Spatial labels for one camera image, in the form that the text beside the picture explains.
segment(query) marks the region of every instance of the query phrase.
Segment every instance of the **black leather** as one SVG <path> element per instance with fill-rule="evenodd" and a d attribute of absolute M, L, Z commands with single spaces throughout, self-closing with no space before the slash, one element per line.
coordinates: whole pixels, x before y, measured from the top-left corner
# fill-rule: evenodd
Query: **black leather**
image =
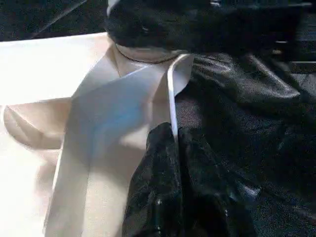
<path fill-rule="evenodd" d="M 119 0 L 105 19 L 112 39 L 127 47 L 243 55 L 294 41 L 302 0 Z"/>
<path fill-rule="evenodd" d="M 176 150 L 170 126 L 154 129 L 148 143 L 156 149 L 149 146 L 138 168 L 150 173 L 151 185 L 142 185 L 137 171 L 127 207 L 150 213 L 144 200 L 151 206 L 150 194 L 168 187 L 163 210 L 179 224 L 176 232 L 159 225 L 156 236 L 314 236 L 315 88 L 314 75 L 292 75 L 269 58 L 197 57 L 189 84 L 176 97 L 179 157 L 170 152 Z M 130 234 L 135 213 L 124 221 L 124 236 L 150 236 Z M 143 215 L 143 223 L 153 223 L 152 216 Z"/>
<path fill-rule="evenodd" d="M 147 151 L 130 182 L 123 237 L 182 234 L 183 199 L 180 164 L 170 125 L 152 130 Z"/>

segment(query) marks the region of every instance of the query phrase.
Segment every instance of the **shiny black material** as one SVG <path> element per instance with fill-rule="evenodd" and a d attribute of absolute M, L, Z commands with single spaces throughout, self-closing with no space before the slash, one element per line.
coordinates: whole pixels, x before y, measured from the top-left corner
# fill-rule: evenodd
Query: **shiny black material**
<path fill-rule="evenodd" d="M 123 236 L 151 236 L 148 226 L 155 236 L 314 236 L 315 88 L 315 75 L 266 57 L 196 57 L 176 97 L 179 156 L 168 124 L 150 133 Z M 165 208 L 153 215 L 160 192 Z"/>
<path fill-rule="evenodd" d="M 180 164 L 170 125 L 150 132 L 130 182 L 123 237 L 177 237 L 183 231 Z"/>
<path fill-rule="evenodd" d="M 160 47 L 193 53 L 241 55 L 292 48 L 302 0 L 119 0 L 105 20 L 114 41 L 127 47 Z"/>

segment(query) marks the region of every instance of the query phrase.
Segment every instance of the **black fabric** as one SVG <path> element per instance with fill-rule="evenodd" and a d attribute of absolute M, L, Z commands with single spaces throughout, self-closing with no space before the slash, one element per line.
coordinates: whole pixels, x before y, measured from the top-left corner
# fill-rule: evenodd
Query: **black fabric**
<path fill-rule="evenodd" d="M 291 75 L 287 65 L 254 55 L 235 58 L 221 54 L 195 59 L 192 78 L 176 97 L 178 125 L 182 128 L 178 161 L 173 164 L 179 167 L 169 166 L 172 170 L 167 167 L 166 172 L 160 172 L 158 165 L 156 172 L 154 160 L 177 160 L 176 153 L 156 158 L 159 149 L 165 149 L 165 142 L 169 150 L 177 149 L 174 142 L 161 136 L 161 130 L 156 134 L 156 129 L 148 142 L 155 137 L 153 144 L 158 150 L 147 153 L 144 159 L 150 162 L 143 161 L 139 166 L 140 170 L 150 170 L 148 178 L 153 186 L 147 187 L 155 194 L 157 180 L 175 187 L 173 177 L 181 174 L 181 192 L 171 198 L 181 210 L 172 214 L 182 218 L 183 229 L 178 233 L 315 235 L 314 77 Z M 167 125 L 159 128 L 171 133 Z M 127 206 L 137 205 L 137 199 L 130 197 L 144 192 L 141 182 L 138 187 L 133 185 L 138 177 L 135 173 L 131 181 Z M 138 208 L 146 212 L 145 203 Z M 134 219 L 133 215 L 130 212 L 129 218 Z M 160 231 L 157 236 L 169 235 Z"/>
<path fill-rule="evenodd" d="M 106 0 L 0 0 L 0 41 L 104 32 Z"/>
<path fill-rule="evenodd" d="M 291 51 L 308 6 L 302 0 L 119 0 L 105 28 L 127 47 L 243 55 L 286 41 Z"/>
<path fill-rule="evenodd" d="M 179 236 L 182 201 L 180 164 L 171 127 L 164 123 L 148 135 L 147 152 L 132 177 L 122 236 Z"/>

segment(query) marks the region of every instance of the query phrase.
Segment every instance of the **black garment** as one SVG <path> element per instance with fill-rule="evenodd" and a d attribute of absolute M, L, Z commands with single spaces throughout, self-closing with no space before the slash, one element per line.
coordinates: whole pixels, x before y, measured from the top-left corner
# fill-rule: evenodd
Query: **black garment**
<path fill-rule="evenodd" d="M 140 177 L 136 172 L 127 207 L 137 205 L 151 213 L 145 201 L 131 197 L 159 195 L 157 180 L 176 189 L 179 185 L 172 181 L 181 173 L 181 192 L 177 198 L 165 195 L 165 207 L 179 219 L 177 232 L 183 236 L 314 236 L 315 85 L 313 75 L 291 75 L 286 65 L 253 55 L 196 58 L 191 81 L 176 97 L 183 127 L 179 158 L 171 152 L 155 157 L 170 141 L 161 130 L 169 135 L 171 130 L 165 124 L 157 128 L 159 133 L 154 129 L 148 143 L 155 138 L 156 152 L 147 153 L 138 168 L 151 174 L 151 186 L 143 189 L 141 181 L 135 186 Z M 176 149 L 174 143 L 167 145 Z M 173 160 L 180 168 L 156 166 L 154 160 Z M 181 212 L 169 209 L 170 202 Z M 129 221 L 134 213 L 128 213 Z M 156 226 L 157 236 L 170 236 L 166 225 Z M 125 237 L 149 236 L 141 228 L 141 234 L 130 234 L 126 221 L 123 229 Z"/>
<path fill-rule="evenodd" d="M 148 135 L 147 152 L 129 187 L 123 237 L 169 236 L 183 232 L 180 164 L 170 125 Z"/>
<path fill-rule="evenodd" d="M 293 51 L 302 13 L 311 6 L 302 0 L 119 0 L 105 28 L 126 47 L 243 55 L 286 41 Z"/>

